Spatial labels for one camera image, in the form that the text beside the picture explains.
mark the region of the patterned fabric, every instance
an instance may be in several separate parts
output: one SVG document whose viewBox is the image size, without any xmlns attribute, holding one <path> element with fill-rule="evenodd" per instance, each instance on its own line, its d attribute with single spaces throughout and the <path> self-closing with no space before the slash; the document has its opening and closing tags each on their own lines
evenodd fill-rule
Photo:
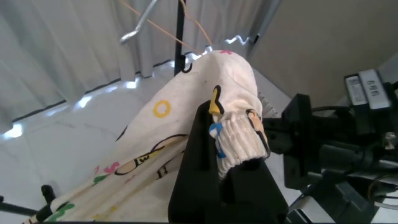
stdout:
<svg viewBox="0 0 398 224">
<path fill-rule="evenodd" d="M 227 50 L 202 56 L 163 87 L 123 131 L 93 175 L 81 186 L 50 204 L 47 221 L 167 222 L 167 205 L 197 108 L 211 100 L 222 178 L 228 169 L 252 157 L 267 157 L 262 130 L 262 105 L 250 65 Z M 242 126 L 229 127 L 234 119 Z M 226 145 L 222 136 L 243 128 L 253 142 Z"/>
</svg>

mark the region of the white curtain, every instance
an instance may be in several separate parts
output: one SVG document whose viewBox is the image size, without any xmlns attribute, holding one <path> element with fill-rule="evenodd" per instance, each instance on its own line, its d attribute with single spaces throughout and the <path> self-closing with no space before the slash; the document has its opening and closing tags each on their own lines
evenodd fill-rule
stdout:
<svg viewBox="0 0 398 224">
<path fill-rule="evenodd" d="M 150 0 L 126 1 L 144 12 Z M 159 0 L 149 19 L 175 35 L 178 0 Z M 188 0 L 213 43 L 256 35 L 269 1 Z M 126 45 L 139 16 L 115 0 L 3 0 L 0 6 L 0 133 L 12 120 L 66 101 L 114 80 L 152 75 L 153 66 L 174 59 L 175 41 L 146 23 Z M 198 50 L 208 45 L 198 27 L 185 20 L 183 41 Z"/>
</svg>

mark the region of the yellow circle print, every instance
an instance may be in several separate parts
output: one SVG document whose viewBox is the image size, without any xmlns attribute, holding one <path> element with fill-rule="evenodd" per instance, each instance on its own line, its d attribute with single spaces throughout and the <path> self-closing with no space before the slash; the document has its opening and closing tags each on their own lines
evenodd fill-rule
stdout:
<svg viewBox="0 0 398 224">
<path fill-rule="evenodd" d="M 164 111 L 164 113 L 159 113 L 159 112 L 157 111 L 157 109 L 158 109 L 158 107 L 159 107 L 160 105 L 165 105 L 165 106 L 166 106 L 166 110 Z M 157 118 L 165 118 L 167 115 L 169 115 L 171 108 L 172 108 L 172 107 L 170 106 L 170 103 L 169 103 L 167 100 L 160 100 L 160 101 L 158 101 L 158 102 L 155 104 L 154 115 L 155 115 Z"/>
</svg>

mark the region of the label sticker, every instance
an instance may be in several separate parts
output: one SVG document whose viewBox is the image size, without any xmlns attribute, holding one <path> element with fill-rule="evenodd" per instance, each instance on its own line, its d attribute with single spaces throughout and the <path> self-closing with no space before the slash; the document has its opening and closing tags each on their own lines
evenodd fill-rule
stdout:
<svg viewBox="0 0 398 224">
<path fill-rule="evenodd" d="M 346 85 L 349 97 L 351 97 L 351 102 L 353 102 L 354 106 L 368 103 L 358 76 L 346 78 Z"/>
<path fill-rule="evenodd" d="M 359 72 L 359 78 L 365 89 L 366 97 L 371 109 L 381 109 L 390 107 L 390 101 L 384 91 L 383 85 L 374 69 Z"/>
</svg>

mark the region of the metal hook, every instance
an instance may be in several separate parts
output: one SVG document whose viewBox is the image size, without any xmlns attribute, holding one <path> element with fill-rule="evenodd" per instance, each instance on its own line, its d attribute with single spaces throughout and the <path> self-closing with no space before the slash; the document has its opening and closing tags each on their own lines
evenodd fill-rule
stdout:
<svg viewBox="0 0 398 224">
<path fill-rule="evenodd" d="M 147 9 L 145 9 L 144 13 L 143 13 L 143 14 L 141 15 L 141 17 L 139 18 L 136 28 L 135 28 L 132 32 L 130 32 L 130 33 L 128 33 L 128 34 L 125 34 L 125 35 L 123 35 L 123 36 L 120 38 L 120 44 L 121 44 L 121 45 L 127 43 L 127 41 L 128 41 L 131 37 L 134 37 L 136 34 L 139 33 L 139 31 L 141 30 L 142 25 L 144 24 L 145 20 L 147 19 L 147 17 L 148 17 L 148 15 L 149 15 L 149 13 L 151 12 L 152 8 L 156 5 L 156 2 L 157 2 L 157 0 L 152 0 L 152 1 L 149 3 Z"/>
</svg>

